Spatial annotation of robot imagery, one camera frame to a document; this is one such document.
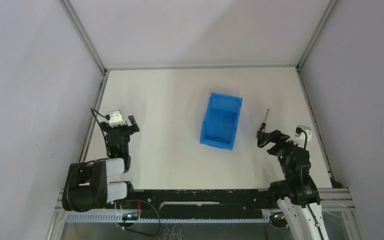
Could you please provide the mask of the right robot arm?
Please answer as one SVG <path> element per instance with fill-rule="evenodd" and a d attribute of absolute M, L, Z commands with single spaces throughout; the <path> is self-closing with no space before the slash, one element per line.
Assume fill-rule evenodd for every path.
<path fill-rule="evenodd" d="M 327 240 L 328 232 L 324 223 L 321 198 L 318 188 L 310 175 L 310 153 L 308 143 L 312 139 L 311 129 L 297 126 L 295 135 L 289 136 L 280 130 L 256 132 L 257 147 L 264 148 L 275 156 L 284 179 L 269 186 L 269 203 L 279 208 L 295 240 Z"/>

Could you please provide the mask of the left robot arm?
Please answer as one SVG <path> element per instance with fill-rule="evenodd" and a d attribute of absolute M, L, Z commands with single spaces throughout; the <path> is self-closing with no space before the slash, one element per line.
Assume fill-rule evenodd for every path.
<path fill-rule="evenodd" d="M 129 143 L 131 135 L 140 128 L 134 116 L 130 115 L 128 119 L 130 123 L 114 111 L 106 121 L 100 122 L 107 157 L 69 166 L 61 200 L 64 210 L 87 212 L 102 209 L 115 201 L 125 209 L 135 205 L 137 196 L 132 192 L 130 181 L 110 181 L 111 177 L 130 170 Z"/>

